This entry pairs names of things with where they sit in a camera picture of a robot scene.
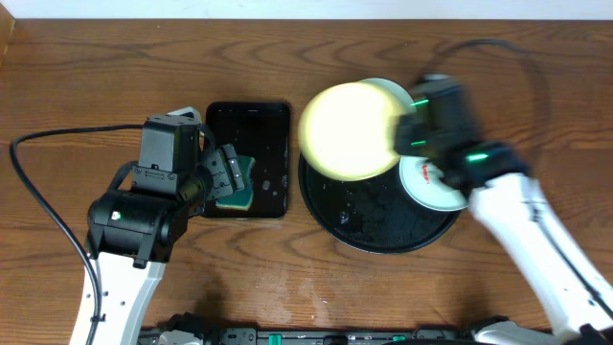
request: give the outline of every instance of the sponge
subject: sponge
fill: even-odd
[[[253,157],[238,156],[238,165],[245,178],[245,188],[232,195],[220,197],[216,201],[219,209],[247,211],[253,202],[253,185],[251,184],[251,168],[256,164]]]

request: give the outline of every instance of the round black tray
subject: round black tray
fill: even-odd
[[[419,205],[404,192],[398,165],[377,177],[340,182],[298,165],[300,192],[315,220],[339,241],[377,254],[419,249],[442,235],[460,212]]]

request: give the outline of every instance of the black plastic container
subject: black plastic container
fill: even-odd
[[[339,241],[376,254],[399,254],[437,239],[460,212],[419,205],[404,192],[398,165],[356,182],[325,177],[307,163],[298,165],[300,191],[315,220]]]

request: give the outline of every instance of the cable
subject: cable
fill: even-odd
[[[538,67],[538,64],[536,64],[536,62],[531,59],[531,52],[516,45],[513,45],[506,40],[495,38],[471,39],[447,47],[441,52],[437,53],[437,55],[430,61],[426,62],[426,64],[417,74],[417,77],[413,80],[412,85],[417,84],[421,77],[427,74],[436,73],[436,69],[441,64],[443,64],[445,61],[447,61],[448,58],[451,58],[459,51],[466,48],[473,48],[484,45],[492,45],[505,48],[519,57],[519,62],[521,63],[524,75],[532,86],[533,94],[536,95],[536,102],[534,102],[533,110],[534,115],[537,117],[539,115],[542,116],[542,123],[540,125],[535,126],[540,127],[541,130],[541,132],[538,133],[536,137],[543,137],[544,133],[550,127],[549,124],[552,119],[552,100],[549,84],[545,79],[545,75]],[[536,152],[532,157],[534,165],[540,160],[541,153],[542,147],[537,147]]]
[[[45,200],[42,194],[36,189],[30,178],[26,175],[26,173],[21,168],[21,164],[19,163],[19,159],[17,158],[17,146],[20,143],[25,141],[42,138],[46,136],[59,135],[59,134],[77,134],[77,133],[93,133],[93,132],[102,132],[109,130],[120,130],[120,129],[142,129],[142,125],[120,125],[120,126],[100,126],[100,127],[82,127],[82,128],[67,128],[67,129],[56,129],[56,130],[46,130],[38,133],[32,133],[28,135],[21,136],[11,143],[10,154],[11,154],[11,162],[12,167],[15,169],[15,172],[21,179],[21,182],[26,186],[28,191],[32,194],[34,199],[38,201],[40,206],[49,214],[51,219],[53,219],[57,226],[63,231],[64,235],[68,238],[70,243],[75,247],[77,253],[79,254],[80,259],[83,261],[85,265],[85,270],[89,275],[89,279],[92,283],[92,288],[94,289],[94,315],[91,318],[91,327],[89,329],[89,335],[87,336],[87,342],[85,344],[91,345],[94,342],[94,336],[96,334],[96,329],[98,328],[98,322],[100,321],[100,313],[102,308],[102,293],[101,286],[98,281],[98,277],[94,272],[94,267],[92,267],[89,259],[87,258],[87,253],[85,253],[85,249],[80,245],[79,240],[75,236],[75,234],[70,230],[68,225],[64,222],[64,220],[57,214],[57,212],[51,207],[49,202]]]

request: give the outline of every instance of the green light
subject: green light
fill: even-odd
[[[489,156],[485,153],[475,153],[475,154],[471,154],[469,155],[466,160],[468,162],[476,162],[476,161],[480,161],[480,160],[484,160],[486,158],[488,158]]]
[[[421,101],[412,103],[411,106],[418,106],[420,104],[427,104],[427,103],[428,103],[428,100],[421,100]]]

